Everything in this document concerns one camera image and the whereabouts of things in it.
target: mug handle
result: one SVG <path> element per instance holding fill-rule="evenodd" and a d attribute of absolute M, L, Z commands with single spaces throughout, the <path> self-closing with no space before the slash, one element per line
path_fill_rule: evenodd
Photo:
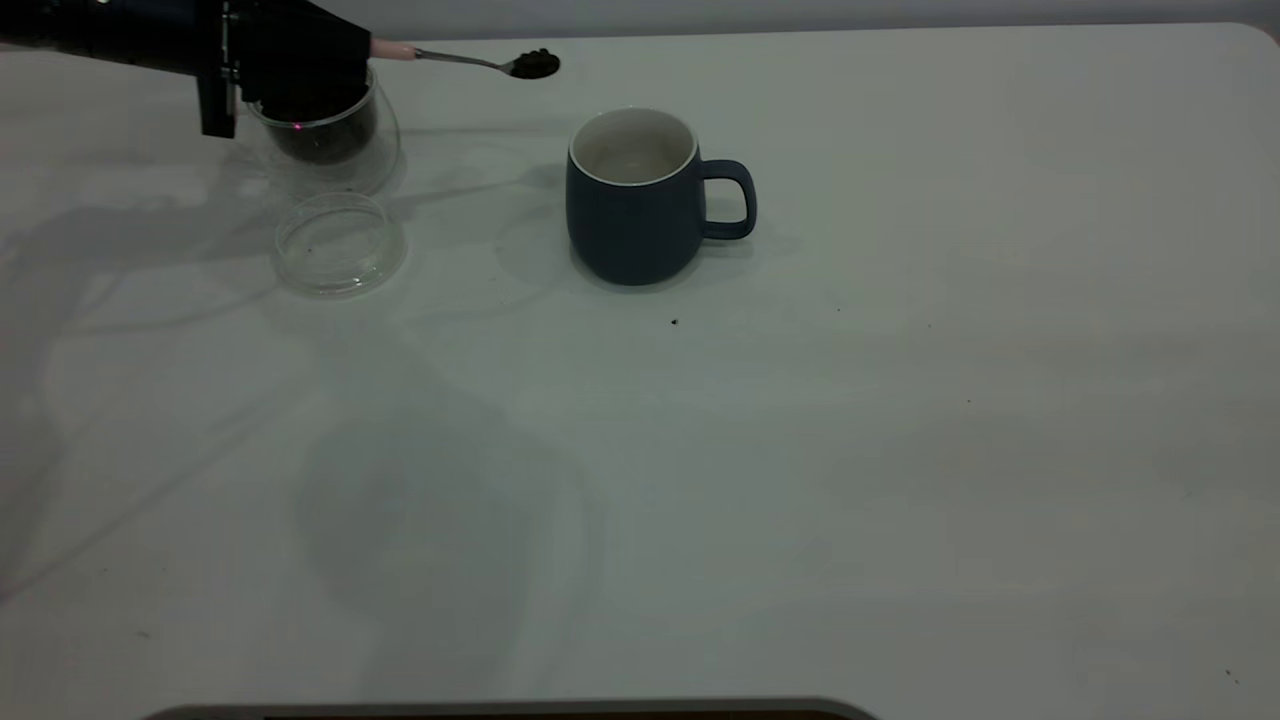
<path fill-rule="evenodd" d="M 735 160 L 707 160 L 703 179 L 731 179 L 742 188 L 746 199 L 746 219 L 736 223 L 713 223 L 703 218 L 703 237 L 712 240 L 741 240 L 755 229 L 755 181 L 742 163 Z"/>

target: wall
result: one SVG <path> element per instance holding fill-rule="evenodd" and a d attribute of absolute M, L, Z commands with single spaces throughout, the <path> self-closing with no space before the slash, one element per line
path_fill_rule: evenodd
<path fill-rule="evenodd" d="M 319 0 L 399 38 L 1258 20 L 1276 0 Z"/>

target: mug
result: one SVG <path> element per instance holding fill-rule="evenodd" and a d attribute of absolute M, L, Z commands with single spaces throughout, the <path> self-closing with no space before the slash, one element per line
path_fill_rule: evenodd
<path fill-rule="evenodd" d="M 704 181 L 742 188 L 746 219 L 707 219 Z M 590 119 L 568 146 L 564 210 L 582 263 L 618 284 L 650 284 L 678 273 L 703 238 L 740 240 L 755 228 L 755 183 L 733 160 L 703 160 L 678 118 L 623 108 Z"/>

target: white table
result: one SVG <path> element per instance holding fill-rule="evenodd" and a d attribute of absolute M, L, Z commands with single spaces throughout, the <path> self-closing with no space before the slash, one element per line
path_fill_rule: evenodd
<path fill-rule="evenodd" d="M 339 302 L 275 288 L 191 81 L 0 58 L 0 717 L 1280 714 L 1270 38 L 438 47 L 541 45 L 547 82 L 379 65 L 411 258 Z M 625 104 L 762 204 L 648 292 L 563 234 L 567 137 Z"/>

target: spoon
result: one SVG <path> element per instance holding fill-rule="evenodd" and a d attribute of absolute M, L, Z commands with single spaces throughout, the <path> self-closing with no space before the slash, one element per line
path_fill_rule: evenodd
<path fill-rule="evenodd" d="M 550 77 L 559 70 L 561 65 L 559 58 L 548 53 L 545 47 L 534 50 L 532 53 L 525 53 L 520 58 L 500 65 L 479 58 L 449 55 L 448 53 L 431 53 L 430 50 L 422 50 L 413 47 L 412 45 L 392 42 L 388 40 L 374 40 L 370 50 L 370 54 L 374 58 L 383 58 L 387 60 L 440 60 L 444 63 L 465 63 L 467 65 L 492 68 L 520 79 L 540 79 Z"/>

